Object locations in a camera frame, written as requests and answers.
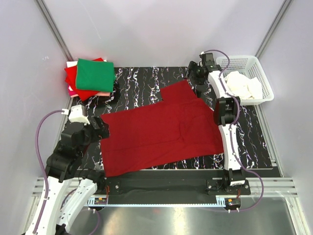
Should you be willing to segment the dark red t-shirt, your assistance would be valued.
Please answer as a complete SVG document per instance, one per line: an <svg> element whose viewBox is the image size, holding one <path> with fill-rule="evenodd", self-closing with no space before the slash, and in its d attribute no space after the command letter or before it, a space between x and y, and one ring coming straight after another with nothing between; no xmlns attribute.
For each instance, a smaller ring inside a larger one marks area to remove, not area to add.
<svg viewBox="0 0 313 235"><path fill-rule="evenodd" d="M110 132L101 141L107 177L223 153L213 111L187 81L160 93L162 100L155 104L101 116Z"/></svg>

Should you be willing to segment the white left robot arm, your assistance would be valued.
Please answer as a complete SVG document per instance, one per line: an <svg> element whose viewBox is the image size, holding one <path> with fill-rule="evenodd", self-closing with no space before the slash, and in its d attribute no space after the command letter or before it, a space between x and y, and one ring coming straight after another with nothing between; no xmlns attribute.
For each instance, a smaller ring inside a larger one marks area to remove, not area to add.
<svg viewBox="0 0 313 235"><path fill-rule="evenodd" d="M88 169L81 173L81 181L74 194L67 202L64 201L89 145L110 135L108 124L100 117L95 117L94 121L96 127L76 121L62 131L46 161L42 195L27 235L67 235L87 200L105 190L105 173Z"/></svg>

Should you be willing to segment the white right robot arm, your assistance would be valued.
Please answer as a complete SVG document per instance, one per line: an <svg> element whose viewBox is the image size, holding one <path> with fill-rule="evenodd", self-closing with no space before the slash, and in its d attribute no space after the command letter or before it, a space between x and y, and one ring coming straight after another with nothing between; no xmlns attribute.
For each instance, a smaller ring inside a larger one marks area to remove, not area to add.
<svg viewBox="0 0 313 235"><path fill-rule="evenodd" d="M204 80L212 86L217 101L214 109L214 122L220 131L224 148L224 175L215 189L209 192L224 192L239 196L245 188L245 171L239 160L239 150L236 137L236 123L239 118L240 98L234 96L223 77L223 70L214 60L213 50L200 53L201 61L191 61L186 72L187 78L198 85Z"/></svg>

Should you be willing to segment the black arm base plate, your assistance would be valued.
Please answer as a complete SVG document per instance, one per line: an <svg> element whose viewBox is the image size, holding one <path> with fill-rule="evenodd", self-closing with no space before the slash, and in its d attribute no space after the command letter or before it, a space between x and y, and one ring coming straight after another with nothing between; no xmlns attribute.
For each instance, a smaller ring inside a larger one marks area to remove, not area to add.
<svg viewBox="0 0 313 235"><path fill-rule="evenodd" d="M110 206L163 206L210 204L216 196L248 196L249 183L240 190L224 189L220 185L224 178L221 169L188 170L141 170L106 179L109 186Z"/></svg>

